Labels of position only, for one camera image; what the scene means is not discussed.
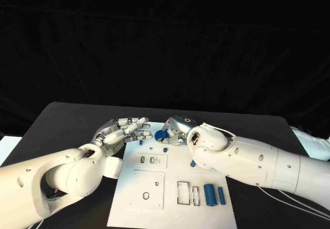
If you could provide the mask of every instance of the oval hole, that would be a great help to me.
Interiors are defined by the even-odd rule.
[[[150,198],[150,194],[147,192],[143,194],[143,198],[144,199],[149,199]]]
[[[20,178],[20,177],[17,177],[17,184],[19,184],[19,186],[20,186],[20,187],[23,187],[23,186],[25,186],[25,182],[23,182],[23,180],[22,180],[22,178]]]

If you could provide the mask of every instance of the white board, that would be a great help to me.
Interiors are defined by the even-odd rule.
[[[151,134],[161,129],[163,123],[149,122]],[[167,167],[136,167],[137,154],[167,155]],[[110,211],[108,227],[143,228],[143,229],[235,229],[232,202],[228,192],[225,175],[218,171],[205,170],[198,166],[190,167],[192,155],[187,146],[163,145],[154,139],[127,144],[124,153],[124,165],[115,188],[114,201]],[[141,201],[141,193],[134,189],[136,171],[164,173],[163,209],[131,206],[131,196],[137,195]],[[177,181],[189,182],[190,204],[177,204]],[[215,190],[223,188],[226,205],[221,205],[216,192],[218,205],[206,206],[203,185],[213,184]],[[193,205],[193,187],[199,189],[199,206]]]

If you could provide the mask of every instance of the robotic hand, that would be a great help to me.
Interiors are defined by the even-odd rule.
[[[110,120],[92,141],[0,168],[0,228],[22,229],[78,202],[97,189],[102,176],[118,179],[123,160],[111,157],[124,143],[151,139],[147,118]],[[40,181],[58,192],[48,196]]]
[[[174,146],[186,143],[202,168],[216,169],[248,185],[287,191],[330,210],[330,162],[238,137],[206,123],[199,125],[185,116],[169,118],[156,140]]]

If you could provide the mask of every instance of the black tabletop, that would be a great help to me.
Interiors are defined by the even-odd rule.
[[[78,148],[89,143],[98,127],[112,118],[147,117],[153,122],[164,122],[173,115],[186,115],[198,122],[206,122],[238,136],[259,140],[288,152],[307,156],[281,117],[52,103],[38,117],[2,166],[65,149]],[[239,229],[330,228],[327,220],[274,200],[257,187],[231,178],[226,178],[226,181]],[[51,216],[39,229],[105,229],[115,186],[117,180],[104,177],[95,192]],[[277,190],[267,189],[267,191],[290,202]]]

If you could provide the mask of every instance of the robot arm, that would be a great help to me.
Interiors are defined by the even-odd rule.
[[[102,176],[118,178],[123,160],[111,157],[125,142],[151,139],[147,118],[110,120],[92,141],[0,168],[0,228],[26,228],[78,202],[97,189]],[[58,192],[46,196],[40,181]]]
[[[182,119],[172,122],[186,125]],[[202,168],[216,169],[248,185],[287,191],[330,210],[330,162],[293,154],[234,134],[226,137],[206,123],[189,131],[186,128],[176,131],[182,133],[195,163]]]

